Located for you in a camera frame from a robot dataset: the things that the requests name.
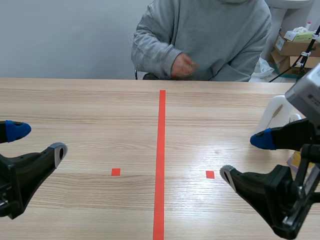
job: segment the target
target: red tape line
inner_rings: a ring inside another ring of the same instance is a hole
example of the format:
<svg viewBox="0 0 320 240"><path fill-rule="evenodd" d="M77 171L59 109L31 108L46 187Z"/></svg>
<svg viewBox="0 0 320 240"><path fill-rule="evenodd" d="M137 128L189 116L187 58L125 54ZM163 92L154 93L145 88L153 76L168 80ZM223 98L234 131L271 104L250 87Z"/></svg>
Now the red tape line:
<svg viewBox="0 0 320 240"><path fill-rule="evenodd" d="M158 135L156 142L153 240L165 239L165 135L166 91L160 90Z"/></svg>

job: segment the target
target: yellow object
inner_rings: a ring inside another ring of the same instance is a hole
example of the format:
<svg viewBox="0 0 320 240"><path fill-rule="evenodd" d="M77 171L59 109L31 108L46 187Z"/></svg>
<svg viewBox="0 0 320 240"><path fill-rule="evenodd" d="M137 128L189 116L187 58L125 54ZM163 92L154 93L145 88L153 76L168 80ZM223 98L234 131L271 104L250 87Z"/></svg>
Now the yellow object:
<svg viewBox="0 0 320 240"><path fill-rule="evenodd" d="M300 163L301 163L301 154L299 151L295 151L294 154L292 155L292 165L295 166L295 167L299 167L300 166ZM310 163L308 168L313 168L315 166L314 163Z"/></svg>

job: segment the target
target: red square marker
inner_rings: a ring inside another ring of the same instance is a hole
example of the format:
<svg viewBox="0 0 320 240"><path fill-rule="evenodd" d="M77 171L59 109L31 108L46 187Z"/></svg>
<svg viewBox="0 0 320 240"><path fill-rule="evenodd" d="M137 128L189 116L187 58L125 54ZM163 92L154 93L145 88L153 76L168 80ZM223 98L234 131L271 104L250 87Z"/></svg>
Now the red square marker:
<svg viewBox="0 0 320 240"><path fill-rule="evenodd" d="M118 177L120 176L121 168L112 168L111 176Z"/></svg>
<svg viewBox="0 0 320 240"><path fill-rule="evenodd" d="M207 179L215 179L215 172L214 171L205 171Z"/></svg>

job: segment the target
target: person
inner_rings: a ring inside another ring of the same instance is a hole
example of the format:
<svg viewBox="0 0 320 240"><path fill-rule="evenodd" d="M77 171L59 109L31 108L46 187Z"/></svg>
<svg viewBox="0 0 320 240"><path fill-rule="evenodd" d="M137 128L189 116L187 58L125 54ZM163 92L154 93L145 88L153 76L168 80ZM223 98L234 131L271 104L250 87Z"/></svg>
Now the person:
<svg viewBox="0 0 320 240"><path fill-rule="evenodd" d="M131 60L149 80L248 82L270 30L265 0L154 0Z"/></svg>

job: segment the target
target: wooden table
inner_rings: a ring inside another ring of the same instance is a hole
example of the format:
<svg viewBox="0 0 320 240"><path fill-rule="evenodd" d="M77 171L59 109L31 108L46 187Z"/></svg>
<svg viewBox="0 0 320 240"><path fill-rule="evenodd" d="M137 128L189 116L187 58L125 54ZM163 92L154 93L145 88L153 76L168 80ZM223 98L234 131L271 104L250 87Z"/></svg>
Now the wooden table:
<svg viewBox="0 0 320 240"><path fill-rule="evenodd" d="M219 170L267 173L286 164L290 151L256 149L249 138L268 101L291 84L2 78L0 86L1 119L33 127L1 144L3 155L54 142L69 148L26 212L0 219L0 239L152 240L159 90L166 90L164 239L279 239ZM317 239L319 219L314 206L298 239Z"/></svg>

